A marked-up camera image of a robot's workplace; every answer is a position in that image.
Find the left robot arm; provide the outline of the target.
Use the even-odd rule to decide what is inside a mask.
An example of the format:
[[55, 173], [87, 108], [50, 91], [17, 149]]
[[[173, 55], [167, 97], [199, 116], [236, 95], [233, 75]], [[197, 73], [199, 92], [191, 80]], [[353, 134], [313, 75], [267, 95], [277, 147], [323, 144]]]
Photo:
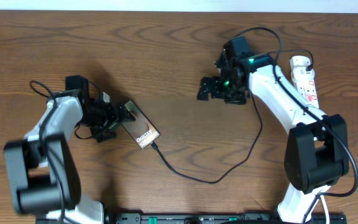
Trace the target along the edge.
[[34, 215], [36, 223], [107, 223], [103, 203], [81, 193], [78, 171], [68, 147], [80, 126], [97, 142], [112, 139], [116, 128], [134, 121], [124, 105], [103, 91], [90, 96], [91, 82], [68, 76], [65, 90], [43, 95], [47, 109], [23, 139], [8, 141], [4, 159], [14, 210]]

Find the gold Galaxy smartphone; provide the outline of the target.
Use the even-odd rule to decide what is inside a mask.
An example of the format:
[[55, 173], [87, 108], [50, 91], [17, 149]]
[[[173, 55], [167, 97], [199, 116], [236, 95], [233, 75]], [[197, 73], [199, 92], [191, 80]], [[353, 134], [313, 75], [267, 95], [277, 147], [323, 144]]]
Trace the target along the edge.
[[131, 120], [123, 122], [122, 126], [135, 143], [141, 149], [145, 149], [160, 136], [160, 131], [132, 100], [129, 100], [124, 106], [128, 110]]

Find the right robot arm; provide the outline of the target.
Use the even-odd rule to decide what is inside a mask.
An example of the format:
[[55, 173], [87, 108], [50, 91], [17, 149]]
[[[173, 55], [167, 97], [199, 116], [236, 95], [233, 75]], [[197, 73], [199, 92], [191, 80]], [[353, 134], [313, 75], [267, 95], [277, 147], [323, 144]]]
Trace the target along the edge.
[[277, 207], [279, 219], [306, 223], [317, 202], [348, 174], [349, 155], [345, 120], [319, 107], [312, 56], [295, 53], [287, 79], [270, 53], [256, 55], [244, 37], [235, 37], [215, 63], [219, 75], [201, 79], [197, 99], [235, 105], [250, 96], [262, 100], [288, 134], [284, 168], [290, 184]]

